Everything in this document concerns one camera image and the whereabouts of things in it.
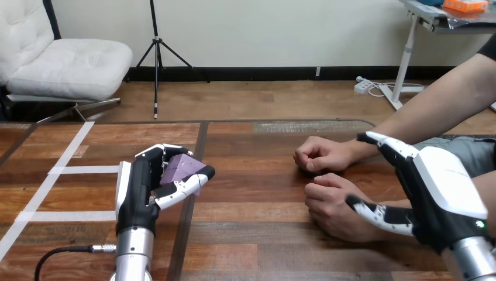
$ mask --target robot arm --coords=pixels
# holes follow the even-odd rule
[[[160,185],[170,159],[192,152],[158,144],[138,153],[133,163],[121,162],[116,192],[116,272],[113,281],[151,281],[155,222],[159,212],[200,189],[215,170],[205,166],[181,181]]]
[[[358,141],[378,146],[396,174],[412,209],[386,207],[348,196],[347,204],[372,224],[413,235],[444,258],[456,280],[496,280],[485,226],[487,209],[460,159],[441,149],[417,150],[374,132]]]

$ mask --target fist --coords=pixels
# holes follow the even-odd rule
[[[342,171],[352,163],[352,150],[346,143],[310,136],[294,153],[295,163],[309,172],[323,169]]]
[[[362,219],[346,204],[349,194],[371,202],[352,182],[329,173],[305,186],[305,205],[315,222],[330,236],[350,242],[383,240],[385,231]]]

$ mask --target white tape line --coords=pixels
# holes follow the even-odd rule
[[[69,163],[69,160],[71,160],[74,152],[76,152],[77,148],[81,144],[82,140],[86,137],[94,123],[95,122],[86,122],[81,127],[79,132],[74,137],[73,141],[66,148],[66,151],[64,151],[62,156],[60,156],[60,158],[58,159],[55,167],[65,167],[67,163]],[[12,247],[17,237],[19,237],[24,227],[26,227],[27,222],[31,219],[35,211],[38,209],[38,207],[40,207],[51,187],[57,181],[59,175],[60,174],[49,174],[46,177],[40,188],[38,188],[38,191],[36,191],[33,198],[31,198],[29,203],[24,208],[23,212],[21,212],[17,216],[12,226],[9,228],[4,237],[2,237],[2,240],[0,240],[0,262],[3,260],[9,249]]]
[[[107,174],[107,173],[119,173],[119,165],[53,167],[49,171],[49,174]]]
[[[35,212],[29,221],[115,221],[115,211]]]

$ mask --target wooden tabletop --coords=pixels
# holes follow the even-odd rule
[[[294,149],[309,135],[346,141],[371,128],[342,120],[0,126],[0,280],[32,280],[56,247],[115,243],[115,166],[156,143],[194,150],[216,175],[199,197],[160,214],[154,280],[450,280],[426,247],[351,244],[312,223],[303,193],[312,179],[295,166]],[[373,200],[405,198],[382,159],[343,176]],[[42,278],[108,280],[113,259],[58,254]]]

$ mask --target white wall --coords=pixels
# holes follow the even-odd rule
[[[52,0],[64,38],[151,39],[148,0]],[[155,0],[159,35],[194,66],[397,66],[410,21],[397,0]],[[455,66],[487,35],[419,28],[411,65]],[[163,51],[166,66],[181,66]],[[150,54],[144,65],[154,64]]]

